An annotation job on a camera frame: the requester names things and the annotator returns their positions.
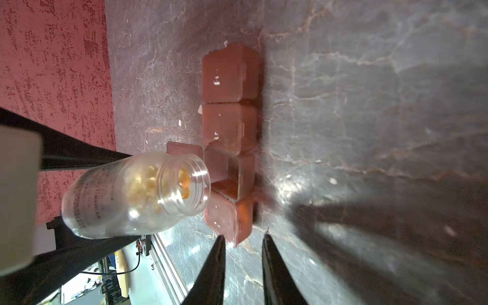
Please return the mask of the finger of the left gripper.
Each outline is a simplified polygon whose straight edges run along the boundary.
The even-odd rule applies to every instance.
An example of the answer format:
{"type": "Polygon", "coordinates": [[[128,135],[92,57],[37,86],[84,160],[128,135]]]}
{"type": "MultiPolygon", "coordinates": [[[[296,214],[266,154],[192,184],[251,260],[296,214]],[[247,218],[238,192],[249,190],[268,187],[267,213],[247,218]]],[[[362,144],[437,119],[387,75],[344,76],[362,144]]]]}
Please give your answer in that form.
{"type": "Polygon", "coordinates": [[[47,223],[56,249],[1,277],[1,304],[38,304],[92,264],[135,242],[136,236],[90,240],[76,236],[58,216],[47,223]]]}
{"type": "Polygon", "coordinates": [[[128,158],[129,155],[90,145],[19,114],[1,109],[1,124],[38,133],[43,139],[42,171],[81,170],[128,158]]]}

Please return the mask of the small clear orange-cap bottle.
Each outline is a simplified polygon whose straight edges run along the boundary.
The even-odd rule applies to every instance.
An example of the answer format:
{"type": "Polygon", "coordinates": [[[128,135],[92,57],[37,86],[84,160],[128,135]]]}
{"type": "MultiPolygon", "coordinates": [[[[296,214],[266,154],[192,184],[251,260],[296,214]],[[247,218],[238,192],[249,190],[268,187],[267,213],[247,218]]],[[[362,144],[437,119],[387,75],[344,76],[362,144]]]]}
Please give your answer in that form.
{"type": "Polygon", "coordinates": [[[210,191],[197,155],[147,152],[81,174],[62,198],[62,219],[86,239],[152,235],[203,212],[210,191]]]}

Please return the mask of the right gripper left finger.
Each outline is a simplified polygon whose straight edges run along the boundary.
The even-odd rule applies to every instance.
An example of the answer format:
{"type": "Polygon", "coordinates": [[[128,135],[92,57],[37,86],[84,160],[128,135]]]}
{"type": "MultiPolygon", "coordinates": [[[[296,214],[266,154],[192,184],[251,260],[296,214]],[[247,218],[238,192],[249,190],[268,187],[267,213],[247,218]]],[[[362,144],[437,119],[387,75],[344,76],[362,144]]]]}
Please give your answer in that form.
{"type": "Polygon", "coordinates": [[[181,305],[219,304],[224,301],[226,241],[219,235],[207,256],[193,287],[181,305]]]}

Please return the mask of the brown weekly pill organizer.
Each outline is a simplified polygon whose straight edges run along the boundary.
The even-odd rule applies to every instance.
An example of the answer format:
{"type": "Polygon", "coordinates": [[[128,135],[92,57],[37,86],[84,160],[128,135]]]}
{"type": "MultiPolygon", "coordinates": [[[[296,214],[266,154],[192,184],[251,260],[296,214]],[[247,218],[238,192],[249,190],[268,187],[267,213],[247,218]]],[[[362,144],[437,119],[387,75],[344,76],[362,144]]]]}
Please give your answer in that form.
{"type": "Polygon", "coordinates": [[[202,58],[202,146],[168,142],[171,155],[194,154],[205,162],[212,184],[205,222],[236,247],[252,232],[255,156],[262,61],[233,43],[202,58]]]}

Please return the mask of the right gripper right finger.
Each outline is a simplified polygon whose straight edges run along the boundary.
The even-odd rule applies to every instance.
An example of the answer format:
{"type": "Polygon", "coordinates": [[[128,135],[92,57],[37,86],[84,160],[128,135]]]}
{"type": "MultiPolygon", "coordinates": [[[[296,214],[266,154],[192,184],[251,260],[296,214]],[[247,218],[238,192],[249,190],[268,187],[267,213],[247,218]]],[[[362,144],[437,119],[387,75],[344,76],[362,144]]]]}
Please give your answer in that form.
{"type": "Polygon", "coordinates": [[[308,304],[293,280],[272,236],[266,233],[262,245],[265,304],[308,304]]]}

